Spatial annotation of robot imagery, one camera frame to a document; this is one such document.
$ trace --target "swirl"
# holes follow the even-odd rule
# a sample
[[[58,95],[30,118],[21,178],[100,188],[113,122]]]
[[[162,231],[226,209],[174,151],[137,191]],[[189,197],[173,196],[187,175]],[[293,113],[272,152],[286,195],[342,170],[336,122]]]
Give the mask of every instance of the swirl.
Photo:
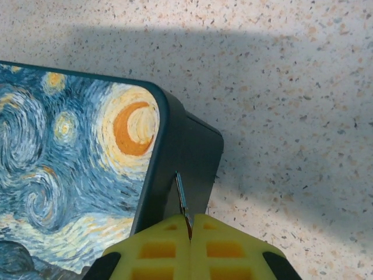
[[[150,92],[138,86],[113,84],[99,109],[93,137],[103,166],[130,179],[146,174],[159,129],[159,111]]]
[[[24,200],[30,224],[45,234],[59,230],[66,218],[68,197],[58,176],[44,166],[24,179]]]
[[[65,89],[66,76],[60,73],[47,72],[41,81],[43,91],[48,95],[54,95]]]
[[[27,91],[10,86],[0,90],[0,166],[9,176],[29,171],[38,161],[45,122],[42,105]]]
[[[77,135],[78,119],[74,113],[61,112],[54,124],[54,139],[59,144],[73,145]]]

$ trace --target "printed artwork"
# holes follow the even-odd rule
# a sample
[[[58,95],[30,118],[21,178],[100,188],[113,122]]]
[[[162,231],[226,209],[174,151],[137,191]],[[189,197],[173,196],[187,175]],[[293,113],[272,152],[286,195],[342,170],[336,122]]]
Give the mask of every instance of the printed artwork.
[[[82,279],[128,237],[159,121],[142,87],[0,65],[0,279]]]

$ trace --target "blue sky painting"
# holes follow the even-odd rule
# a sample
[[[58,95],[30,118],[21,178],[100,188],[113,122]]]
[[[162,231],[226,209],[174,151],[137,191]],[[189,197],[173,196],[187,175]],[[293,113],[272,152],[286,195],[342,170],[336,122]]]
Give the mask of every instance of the blue sky painting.
[[[0,278],[81,279],[126,238],[159,121],[142,87],[0,65]]]

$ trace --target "speckled countertop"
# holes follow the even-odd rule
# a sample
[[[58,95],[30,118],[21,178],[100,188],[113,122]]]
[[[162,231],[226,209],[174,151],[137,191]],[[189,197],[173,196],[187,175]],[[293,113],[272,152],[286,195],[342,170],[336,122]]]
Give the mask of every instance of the speckled countertop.
[[[217,127],[209,213],[373,279],[373,2],[2,1],[0,59],[145,79]]]

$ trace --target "countertop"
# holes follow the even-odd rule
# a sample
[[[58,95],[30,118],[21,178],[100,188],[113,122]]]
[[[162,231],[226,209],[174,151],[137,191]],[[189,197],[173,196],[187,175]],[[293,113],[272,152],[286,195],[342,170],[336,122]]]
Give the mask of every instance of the countertop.
[[[225,140],[207,212],[373,278],[373,2],[2,1],[1,60],[152,81]]]

